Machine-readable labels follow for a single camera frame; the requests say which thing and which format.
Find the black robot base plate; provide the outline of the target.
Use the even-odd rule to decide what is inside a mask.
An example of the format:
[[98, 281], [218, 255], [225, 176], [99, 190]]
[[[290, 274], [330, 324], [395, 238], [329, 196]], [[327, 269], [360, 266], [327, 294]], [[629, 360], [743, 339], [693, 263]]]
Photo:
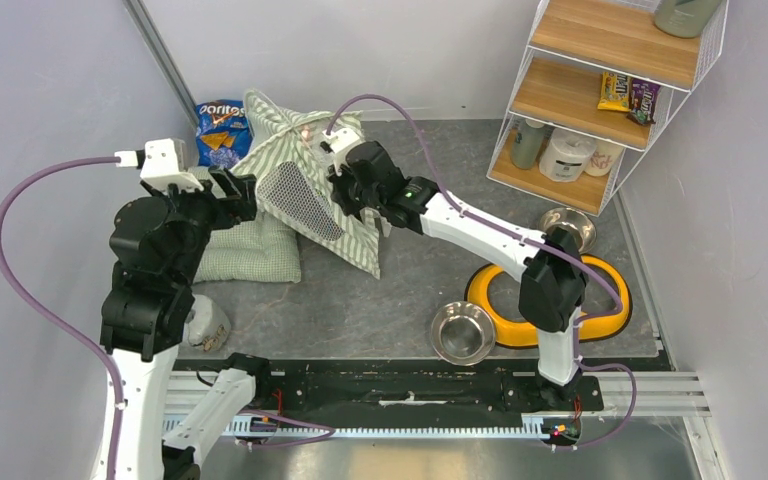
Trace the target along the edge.
[[570, 412], [605, 407], [598, 379], [585, 375], [569, 398], [551, 393], [536, 380], [534, 359], [490, 359], [458, 367], [434, 359], [272, 360], [263, 406], [284, 412], [337, 404], [397, 406], [409, 401], [431, 405], [492, 406], [523, 413]]

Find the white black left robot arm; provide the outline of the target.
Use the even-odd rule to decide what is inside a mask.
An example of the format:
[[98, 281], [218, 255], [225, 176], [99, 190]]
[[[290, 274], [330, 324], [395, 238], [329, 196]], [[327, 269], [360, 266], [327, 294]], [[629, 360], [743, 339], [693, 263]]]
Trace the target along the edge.
[[255, 189], [254, 175], [214, 167], [192, 189], [149, 188], [117, 213], [112, 286], [101, 307], [108, 387], [96, 478], [197, 479], [232, 418], [271, 401], [268, 361], [234, 354], [185, 419], [163, 429], [195, 274], [214, 231], [256, 217]]

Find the green striped pet tent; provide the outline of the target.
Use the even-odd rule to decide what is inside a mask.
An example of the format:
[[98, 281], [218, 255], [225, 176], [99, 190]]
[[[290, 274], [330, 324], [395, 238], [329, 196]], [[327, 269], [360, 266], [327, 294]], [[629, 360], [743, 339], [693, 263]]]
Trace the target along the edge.
[[331, 199], [331, 162], [315, 144], [330, 111], [298, 112], [249, 89], [243, 107], [253, 140], [247, 155], [230, 171], [256, 177], [258, 207], [286, 226], [378, 279], [379, 230], [374, 214], [345, 216]]

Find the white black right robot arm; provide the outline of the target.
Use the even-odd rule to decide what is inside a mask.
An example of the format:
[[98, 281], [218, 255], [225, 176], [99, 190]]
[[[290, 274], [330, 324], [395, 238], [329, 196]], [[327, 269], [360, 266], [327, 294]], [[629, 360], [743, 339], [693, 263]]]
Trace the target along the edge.
[[459, 201], [434, 181], [403, 175], [377, 141], [319, 144], [332, 164], [332, 199], [347, 216], [375, 212], [389, 226], [452, 243], [520, 284], [519, 312], [537, 331], [537, 395], [561, 409], [578, 392], [574, 323], [588, 280], [570, 235], [517, 227]]

